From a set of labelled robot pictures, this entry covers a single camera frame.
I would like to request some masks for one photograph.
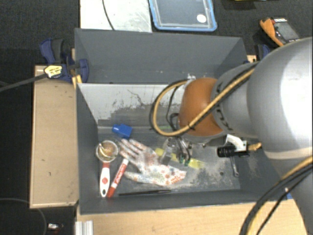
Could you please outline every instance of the red marker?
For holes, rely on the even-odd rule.
[[[121,181],[121,178],[126,170],[126,167],[128,165],[128,160],[127,159],[123,159],[116,175],[115,178],[109,188],[108,194],[107,194],[107,198],[111,198],[114,195],[115,189],[117,188],[118,183]]]

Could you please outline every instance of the wooden board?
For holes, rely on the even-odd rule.
[[[252,234],[255,234],[273,205],[267,203]],[[78,212],[77,220],[92,220],[94,235],[237,235],[252,206],[236,204],[105,215],[80,215]],[[305,235],[302,217],[295,202],[292,199],[282,202],[260,234]]]
[[[35,75],[45,66],[36,66]],[[43,79],[34,85],[30,208],[72,206],[78,200],[73,85]]]

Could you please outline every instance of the gray bin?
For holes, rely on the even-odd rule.
[[[75,30],[76,60],[86,58],[90,74],[87,84],[77,86],[77,134],[79,159],[79,206],[81,214],[133,212],[256,201],[278,179],[262,151],[236,159],[240,176],[233,176],[228,158],[218,158],[216,147],[194,145],[194,157],[206,162],[205,169],[187,170],[184,181],[169,187],[171,193],[118,196],[119,193],[162,189],[122,178],[112,199],[99,192],[101,163],[96,145],[112,136],[113,124],[133,127],[132,137],[152,148],[161,147],[164,137],[151,130],[151,103],[167,83],[196,77],[220,77],[246,60],[240,38],[200,34],[168,34]],[[177,111],[178,90],[173,111]],[[164,121],[169,95],[160,108]],[[111,163],[111,180],[121,158]],[[132,165],[127,170],[135,170]]]
[[[95,146],[104,139],[114,138],[113,124],[133,127],[132,138],[152,148],[162,147],[165,137],[156,134],[149,125],[151,103],[164,85],[79,84],[77,87],[77,128],[79,152],[79,182],[81,214],[100,212],[133,212],[195,206],[221,205],[257,200],[277,180],[278,175],[262,151],[236,160],[240,176],[234,177],[228,158],[218,158],[216,147],[194,145],[194,157],[206,162],[203,169],[171,165],[187,171],[186,178],[166,187],[171,193],[159,195],[118,196],[119,193],[163,189],[136,183],[123,177],[114,198],[102,199],[99,192],[101,163],[94,154]],[[182,95],[174,99],[177,111]],[[162,102],[159,124],[165,117],[166,102]],[[111,163],[111,180],[118,170],[121,157]],[[135,170],[132,165],[127,170]]]

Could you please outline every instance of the blue clamp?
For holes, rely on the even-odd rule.
[[[79,64],[75,64],[70,55],[63,53],[62,46],[63,39],[53,40],[51,38],[44,40],[39,46],[42,56],[49,65],[57,64],[62,66],[61,75],[49,78],[61,79],[71,83],[73,75],[70,73],[70,70],[76,69],[76,74],[80,74],[82,77],[82,82],[86,83],[89,75],[89,66],[87,60],[80,59]]]
[[[258,61],[262,60],[270,53],[270,49],[267,45],[256,45],[255,50]]]
[[[125,124],[115,124],[113,125],[112,131],[114,133],[116,133],[119,137],[123,138],[123,139],[129,139],[129,137],[131,136],[133,128],[125,125]]]

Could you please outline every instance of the black pen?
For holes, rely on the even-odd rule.
[[[144,194],[164,194],[164,193],[170,193],[170,192],[171,192],[171,190],[149,190],[149,191],[120,193],[119,196],[133,196],[133,195],[144,195]]]

